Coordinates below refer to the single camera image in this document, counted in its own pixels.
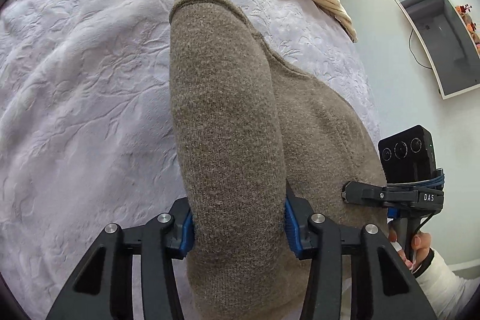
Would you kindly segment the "white sleeved right forearm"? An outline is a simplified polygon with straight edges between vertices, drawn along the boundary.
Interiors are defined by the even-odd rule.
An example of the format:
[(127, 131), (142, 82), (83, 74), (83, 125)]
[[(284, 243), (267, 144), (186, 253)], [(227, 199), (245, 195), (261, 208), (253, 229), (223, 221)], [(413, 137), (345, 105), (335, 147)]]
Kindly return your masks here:
[(479, 319), (479, 278), (454, 274), (433, 249), (413, 275), (437, 319)]

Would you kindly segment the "person's right hand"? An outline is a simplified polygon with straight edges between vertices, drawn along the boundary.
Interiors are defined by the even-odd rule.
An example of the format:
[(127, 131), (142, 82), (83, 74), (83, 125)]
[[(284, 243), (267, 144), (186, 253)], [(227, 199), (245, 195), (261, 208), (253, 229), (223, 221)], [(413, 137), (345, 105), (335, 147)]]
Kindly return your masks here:
[(414, 252), (414, 259), (411, 261), (406, 257), (404, 249), (397, 241), (397, 233), (394, 230), (393, 222), (389, 222), (388, 228), (388, 239), (392, 243), (395, 251), (397, 251), (397, 254), (403, 260), (405, 266), (407, 266), (410, 271), (415, 272), (421, 267), (427, 257), (429, 257), (432, 241), (431, 234), (417, 232), (416, 235), (414, 235), (411, 243), (412, 251)]

